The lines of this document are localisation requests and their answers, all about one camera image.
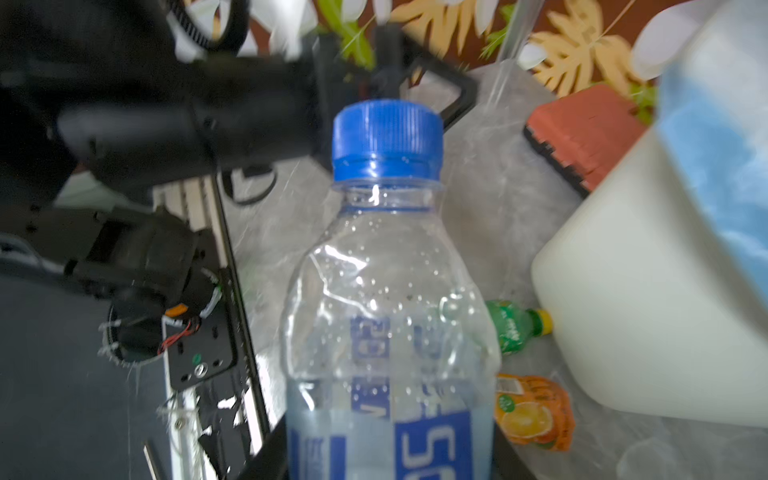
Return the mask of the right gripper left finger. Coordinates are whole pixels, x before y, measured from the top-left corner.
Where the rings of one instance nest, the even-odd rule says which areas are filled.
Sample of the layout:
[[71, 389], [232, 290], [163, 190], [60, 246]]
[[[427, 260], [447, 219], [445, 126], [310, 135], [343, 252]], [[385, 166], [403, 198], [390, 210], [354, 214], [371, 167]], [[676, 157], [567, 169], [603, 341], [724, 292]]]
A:
[[288, 480], [288, 430], [283, 416], [258, 454], [239, 474], [239, 480]]

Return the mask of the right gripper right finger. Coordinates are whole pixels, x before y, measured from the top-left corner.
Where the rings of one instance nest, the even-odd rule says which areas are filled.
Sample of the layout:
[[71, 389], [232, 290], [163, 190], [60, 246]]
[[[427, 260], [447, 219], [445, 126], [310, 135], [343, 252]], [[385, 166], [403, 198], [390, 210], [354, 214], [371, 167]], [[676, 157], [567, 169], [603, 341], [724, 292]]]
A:
[[494, 426], [492, 480], [536, 480], [498, 425]]

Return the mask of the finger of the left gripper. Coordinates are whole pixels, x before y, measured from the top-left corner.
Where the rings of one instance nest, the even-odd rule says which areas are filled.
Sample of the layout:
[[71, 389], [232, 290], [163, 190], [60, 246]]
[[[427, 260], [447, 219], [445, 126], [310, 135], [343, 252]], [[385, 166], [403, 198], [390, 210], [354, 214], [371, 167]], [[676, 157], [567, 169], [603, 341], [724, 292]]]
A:
[[467, 73], [438, 58], [415, 39], [402, 35], [400, 40], [401, 59], [396, 62], [395, 76], [397, 88], [415, 72], [417, 68], [433, 73], [440, 79], [459, 89], [458, 97], [440, 113], [444, 129], [451, 129], [468, 114], [477, 104], [479, 83]]

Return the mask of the orange label juice bottle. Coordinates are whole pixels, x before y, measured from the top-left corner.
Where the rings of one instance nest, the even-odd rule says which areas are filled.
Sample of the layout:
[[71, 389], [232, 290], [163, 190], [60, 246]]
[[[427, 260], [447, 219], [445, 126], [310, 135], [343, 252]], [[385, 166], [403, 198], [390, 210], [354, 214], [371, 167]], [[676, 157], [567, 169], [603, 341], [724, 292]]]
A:
[[571, 448], [575, 418], [570, 397], [547, 378], [499, 374], [494, 419], [514, 444], [558, 452]]

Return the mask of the small green soda bottle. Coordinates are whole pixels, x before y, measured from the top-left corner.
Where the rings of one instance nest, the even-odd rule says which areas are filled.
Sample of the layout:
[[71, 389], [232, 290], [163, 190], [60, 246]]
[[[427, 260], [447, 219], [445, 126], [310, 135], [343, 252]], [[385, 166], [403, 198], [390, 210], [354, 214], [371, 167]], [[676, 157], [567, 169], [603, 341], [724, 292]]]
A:
[[519, 353], [532, 339], [549, 335], [553, 321], [541, 309], [525, 309], [506, 300], [486, 301], [503, 356]]

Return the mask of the blue label water bottle front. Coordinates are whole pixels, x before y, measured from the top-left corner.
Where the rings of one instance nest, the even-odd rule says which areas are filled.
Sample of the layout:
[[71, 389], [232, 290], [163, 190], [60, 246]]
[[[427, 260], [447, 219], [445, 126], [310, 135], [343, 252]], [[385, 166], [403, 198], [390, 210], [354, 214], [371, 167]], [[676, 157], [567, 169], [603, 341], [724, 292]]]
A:
[[438, 212], [443, 123], [403, 100], [343, 109], [339, 212], [281, 319], [294, 479], [487, 479], [496, 331]]

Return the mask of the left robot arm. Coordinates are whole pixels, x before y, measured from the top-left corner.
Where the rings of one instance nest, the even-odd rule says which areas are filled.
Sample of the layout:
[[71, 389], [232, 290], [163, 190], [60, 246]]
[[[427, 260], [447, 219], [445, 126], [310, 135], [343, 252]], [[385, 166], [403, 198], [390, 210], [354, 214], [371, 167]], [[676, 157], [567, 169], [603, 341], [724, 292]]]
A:
[[375, 31], [371, 69], [310, 33], [294, 60], [240, 57], [249, 3], [221, 39], [179, 1], [5, 1], [1, 5], [1, 200], [52, 202], [78, 166], [120, 193], [297, 157], [331, 165], [333, 121], [369, 98], [397, 98], [422, 67], [456, 86], [445, 127], [477, 82], [395, 25]]

